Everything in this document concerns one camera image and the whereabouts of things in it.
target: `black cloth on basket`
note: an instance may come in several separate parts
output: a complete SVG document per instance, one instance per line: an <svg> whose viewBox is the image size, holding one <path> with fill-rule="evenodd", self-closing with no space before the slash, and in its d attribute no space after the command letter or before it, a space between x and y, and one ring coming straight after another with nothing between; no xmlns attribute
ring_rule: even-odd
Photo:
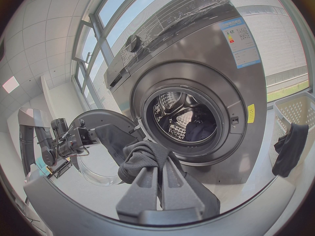
<svg viewBox="0 0 315 236"><path fill-rule="evenodd" d="M158 168L158 197L162 201L162 169L167 157L174 162L187 183L205 205L203 218L210 218L220 214L220 201L202 183L184 172L175 154L163 146L142 141L120 130L112 124L95 128L101 143L119 165L118 176L125 183L131 184L143 167Z"/></svg>
<svg viewBox="0 0 315 236"><path fill-rule="evenodd" d="M205 122L189 122L186 126L186 133L183 140L188 142L196 142L206 139L215 131L215 125L209 121Z"/></svg>
<svg viewBox="0 0 315 236"><path fill-rule="evenodd" d="M308 134L308 125L291 124L287 135L278 139L274 145L279 154L273 166L274 175L287 177L290 171L297 165L303 152Z"/></svg>

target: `black fabric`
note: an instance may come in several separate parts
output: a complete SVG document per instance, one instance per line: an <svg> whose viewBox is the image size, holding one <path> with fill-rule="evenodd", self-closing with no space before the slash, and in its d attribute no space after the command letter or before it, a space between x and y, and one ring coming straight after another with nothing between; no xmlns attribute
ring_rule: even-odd
<svg viewBox="0 0 315 236"><path fill-rule="evenodd" d="M123 148L138 142L137 138L122 131L113 124L96 127L95 133L118 165L121 165L126 159L123 154Z"/></svg>
<svg viewBox="0 0 315 236"><path fill-rule="evenodd" d="M287 177L290 171L297 165L303 152L308 134L308 125L291 124L287 135L278 139L274 145L279 154L272 172L274 175Z"/></svg>
<svg viewBox="0 0 315 236"><path fill-rule="evenodd" d="M186 133L183 140L196 142L206 139L215 131L215 125L209 121L189 122L186 126Z"/></svg>
<svg viewBox="0 0 315 236"><path fill-rule="evenodd" d="M162 169L169 156L179 169L187 183L205 205L203 218L210 218L220 214L220 201L198 180L184 172L174 153L159 144L139 142L135 137L106 124L95 128L101 143L120 166L118 176L125 183L132 183L143 167L158 167L158 198L162 203Z"/></svg>
<svg viewBox="0 0 315 236"><path fill-rule="evenodd" d="M124 148L124 155L128 155L120 165L118 176L126 183L132 183L143 167L158 167L158 198L162 203L162 170L167 156L171 158L187 183L205 205L203 218L210 218L220 214L220 201L202 183L184 172L178 158L171 150L152 142L138 142Z"/></svg>

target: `wire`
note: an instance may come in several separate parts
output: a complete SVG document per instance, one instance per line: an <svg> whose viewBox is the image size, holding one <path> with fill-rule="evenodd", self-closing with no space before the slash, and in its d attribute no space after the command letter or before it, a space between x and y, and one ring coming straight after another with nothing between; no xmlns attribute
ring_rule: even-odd
<svg viewBox="0 0 315 236"><path fill-rule="evenodd" d="M90 154L90 152L88 151L87 148L83 147L83 149L86 151L87 154L85 154L85 155L69 155L69 156L87 156Z"/></svg>

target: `white laundry basket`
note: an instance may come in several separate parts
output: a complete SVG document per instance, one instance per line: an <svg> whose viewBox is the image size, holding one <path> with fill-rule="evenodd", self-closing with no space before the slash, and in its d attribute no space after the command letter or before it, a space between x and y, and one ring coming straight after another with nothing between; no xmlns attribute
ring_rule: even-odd
<svg viewBox="0 0 315 236"><path fill-rule="evenodd" d="M274 166L278 153L274 144L278 138L287 134L291 128L291 123L300 125L308 124L308 135L304 150L297 165L301 164L308 155L315 141L315 97L308 92L302 92L293 96L277 100L274 103L275 121L273 125L273 135L269 148L269 156L272 166Z"/></svg>

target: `plastic wrap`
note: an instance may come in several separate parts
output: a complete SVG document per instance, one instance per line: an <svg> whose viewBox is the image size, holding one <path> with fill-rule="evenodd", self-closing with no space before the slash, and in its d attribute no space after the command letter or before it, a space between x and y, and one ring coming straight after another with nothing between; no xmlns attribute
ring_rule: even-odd
<svg viewBox="0 0 315 236"><path fill-rule="evenodd" d="M213 17L214 8L229 3L230 0L172 0L136 30L135 34L141 39L137 52L130 53L125 47L120 50L126 71L172 35L199 19Z"/></svg>

